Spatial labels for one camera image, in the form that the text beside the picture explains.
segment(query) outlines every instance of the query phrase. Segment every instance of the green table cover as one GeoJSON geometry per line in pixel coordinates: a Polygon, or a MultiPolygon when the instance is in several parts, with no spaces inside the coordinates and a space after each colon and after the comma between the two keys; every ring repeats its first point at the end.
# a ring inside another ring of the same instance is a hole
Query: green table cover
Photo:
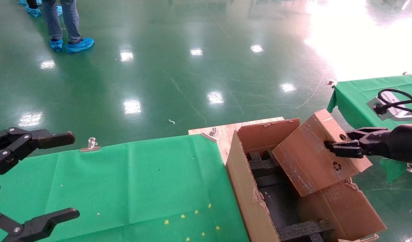
{"type": "MultiPolygon", "coordinates": [[[[367,106],[367,102],[378,95],[385,88],[399,89],[412,95],[412,76],[396,76],[387,78],[374,78],[357,81],[339,82],[333,92],[327,110],[332,112],[338,106],[345,120],[355,129],[362,127],[387,127],[394,129],[400,124],[412,124],[412,121],[381,121],[367,106]]],[[[400,100],[406,100],[401,94],[395,93],[400,100]]],[[[382,159],[381,166],[387,173],[387,182],[391,182],[406,171],[406,163],[382,159]]]]}
{"type": "Polygon", "coordinates": [[[0,212],[18,222],[80,211],[43,241],[249,242],[218,146],[201,135],[26,158],[0,185],[0,212]]]}

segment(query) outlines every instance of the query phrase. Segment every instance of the box flap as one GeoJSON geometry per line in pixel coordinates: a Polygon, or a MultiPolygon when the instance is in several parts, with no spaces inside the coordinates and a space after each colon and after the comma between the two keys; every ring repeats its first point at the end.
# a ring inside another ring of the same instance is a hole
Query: box flap
{"type": "Polygon", "coordinates": [[[329,112],[323,109],[315,112],[273,150],[301,196],[350,178],[372,165],[366,157],[336,157],[325,148],[325,140],[343,142],[340,135],[349,140],[329,112]]]}
{"type": "Polygon", "coordinates": [[[226,169],[251,242],[279,242],[269,210],[258,191],[236,131],[226,169]]]}
{"type": "Polygon", "coordinates": [[[240,127],[237,135],[246,153],[274,149],[300,125],[299,118],[240,127]]]}
{"type": "Polygon", "coordinates": [[[300,199],[300,219],[330,219],[335,239],[357,240],[385,230],[376,211],[350,179],[300,199]]]}

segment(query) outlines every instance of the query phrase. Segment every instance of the person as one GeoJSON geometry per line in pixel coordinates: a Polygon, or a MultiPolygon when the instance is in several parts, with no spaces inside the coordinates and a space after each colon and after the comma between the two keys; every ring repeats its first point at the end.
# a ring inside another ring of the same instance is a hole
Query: person
{"type": "Polygon", "coordinates": [[[19,0],[18,4],[24,5],[26,12],[34,17],[40,17],[41,12],[38,6],[42,4],[41,0],[19,0]]]}
{"type": "MultiPolygon", "coordinates": [[[[63,49],[63,31],[57,13],[57,0],[42,0],[42,11],[50,35],[50,47],[59,52],[63,49]]],[[[63,9],[64,23],[69,33],[69,41],[66,45],[68,54],[81,52],[94,45],[92,38],[83,38],[79,34],[79,15],[76,8],[76,0],[60,0],[63,9]]]]}

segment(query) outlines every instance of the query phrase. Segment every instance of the wooden board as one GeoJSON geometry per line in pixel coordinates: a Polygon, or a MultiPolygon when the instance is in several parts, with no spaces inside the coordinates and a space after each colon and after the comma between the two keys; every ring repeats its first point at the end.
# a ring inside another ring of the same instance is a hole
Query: wooden board
{"type": "MultiPolygon", "coordinates": [[[[230,146],[231,146],[231,141],[232,141],[234,130],[239,130],[240,127],[246,126],[246,125],[264,124],[264,123],[276,122],[276,121],[281,121],[281,120],[284,120],[284,118],[283,117],[266,118],[266,119],[248,121],[248,122],[243,122],[243,123],[216,126],[215,128],[217,128],[217,135],[215,136],[215,139],[217,140],[218,148],[221,153],[221,157],[222,157],[222,160],[224,161],[224,164],[227,163],[228,153],[230,151],[230,146]]],[[[200,134],[200,133],[209,134],[212,131],[212,128],[214,127],[193,129],[193,130],[189,130],[188,133],[190,135],[200,134]]]]}

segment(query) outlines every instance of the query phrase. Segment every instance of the jeans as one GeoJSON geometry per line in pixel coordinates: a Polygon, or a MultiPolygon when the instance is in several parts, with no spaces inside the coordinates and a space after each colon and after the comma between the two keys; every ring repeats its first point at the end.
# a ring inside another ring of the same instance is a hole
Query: jeans
{"type": "Polygon", "coordinates": [[[36,0],[26,0],[28,3],[28,7],[30,9],[38,9],[37,1],[36,0]]]}
{"type": "MultiPolygon", "coordinates": [[[[76,9],[76,0],[60,0],[63,7],[64,23],[69,33],[69,42],[77,43],[82,39],[79,34],[79,15],[76,9]]],[[[60,19],[57,14],[56,0],[43,0],[42,11],[47,23],[47,31],[52,41],[63,38],[60,19]]]]}

